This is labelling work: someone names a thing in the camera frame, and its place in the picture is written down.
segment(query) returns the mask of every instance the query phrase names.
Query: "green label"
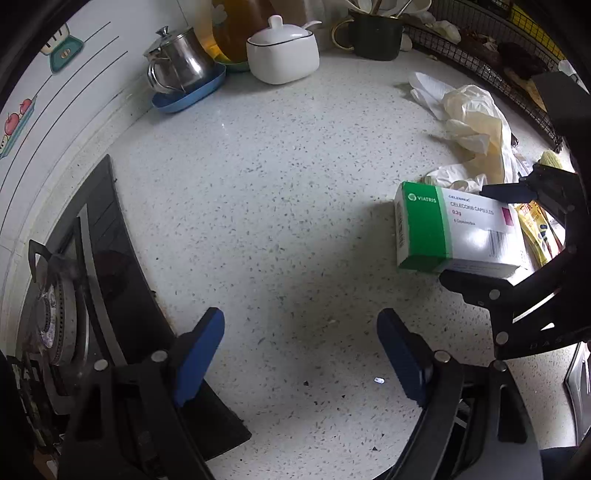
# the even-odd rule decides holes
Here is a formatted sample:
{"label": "green label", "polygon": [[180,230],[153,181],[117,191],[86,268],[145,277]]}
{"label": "green label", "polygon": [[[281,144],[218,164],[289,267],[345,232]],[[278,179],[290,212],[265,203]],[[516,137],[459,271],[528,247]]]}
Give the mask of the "green label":
{"label": "green label", "polygon": [[449,225],[439,189],[424,183],[404,182],[408,215],[409,252],[401,267],[431,271],[450,257]]}

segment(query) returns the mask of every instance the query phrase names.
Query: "food packaging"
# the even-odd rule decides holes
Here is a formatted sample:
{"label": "food packaging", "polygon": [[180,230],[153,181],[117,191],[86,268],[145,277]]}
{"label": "food packaging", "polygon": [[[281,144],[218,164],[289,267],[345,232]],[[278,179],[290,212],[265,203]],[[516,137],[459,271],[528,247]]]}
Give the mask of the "food packaging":
{"label": "food packaging", "polygon": [[515,208],[534,259],[542,267],[560,253],[554,232],[537,202],[519,203]]}

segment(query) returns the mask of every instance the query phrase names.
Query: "stainless steel teapot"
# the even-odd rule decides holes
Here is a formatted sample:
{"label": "stainless steel teapot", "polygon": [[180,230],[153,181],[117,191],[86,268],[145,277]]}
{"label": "stainless steel teapot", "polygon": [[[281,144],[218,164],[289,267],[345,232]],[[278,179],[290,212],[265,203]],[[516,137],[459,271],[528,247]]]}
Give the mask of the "stainless steel teapot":
{"label": "stainless steel teapot", "polygon": [[144,56],[148,59],[148,81],[160,93],[189,93],[213,78],[215,62],[205,52],[193,27],[156,32],[156,40]]}

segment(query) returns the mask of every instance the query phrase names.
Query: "dark green mug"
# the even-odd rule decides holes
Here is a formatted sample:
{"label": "dark green mug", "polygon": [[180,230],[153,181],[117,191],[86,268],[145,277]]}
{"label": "dark green mug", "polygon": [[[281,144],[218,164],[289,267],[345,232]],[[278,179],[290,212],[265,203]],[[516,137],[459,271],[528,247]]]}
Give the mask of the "dark green mug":
{"label": "dark green mug", "polygon": [[[349,10],[349,15],[350,18],[341,20],[332,29],[332,40],[337,47],[371,60],[389,61],[398,57],[404,28],[402,20],[353,10]],[[339,28],[346,24],[349,26],[349,46],[335,38]]]}

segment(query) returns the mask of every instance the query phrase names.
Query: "bowl lid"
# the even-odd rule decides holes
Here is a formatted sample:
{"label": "bowl lid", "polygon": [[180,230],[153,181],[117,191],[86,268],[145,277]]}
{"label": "bowl lid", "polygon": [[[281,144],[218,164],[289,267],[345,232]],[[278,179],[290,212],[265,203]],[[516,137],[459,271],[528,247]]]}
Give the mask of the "bowl lid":
{"label": "bowl lid", "polygon": [[153,51],[159,50],[161,47],[168,45],[169,43],[174,42],[176,39],[184,37],[187,33],[191,32],[193,27],[185,27],[179,30],[173,30],[172,32],[168,31],[168,26],[162,27],[156,31],[160,38],[155,40],[154,43],[150,45],[150,47],[144,52],[144,56],[148,56],[148,54],[152,53]]}
{"label": "bowl lid", "polygon": [[313,35],[311,31],[297,25],[284,25],[281,15],[272,15],[269,17],[269,28],[265,28],[255,33],[247,42],[260,47],[268,45],[277,45],[291,40]]}

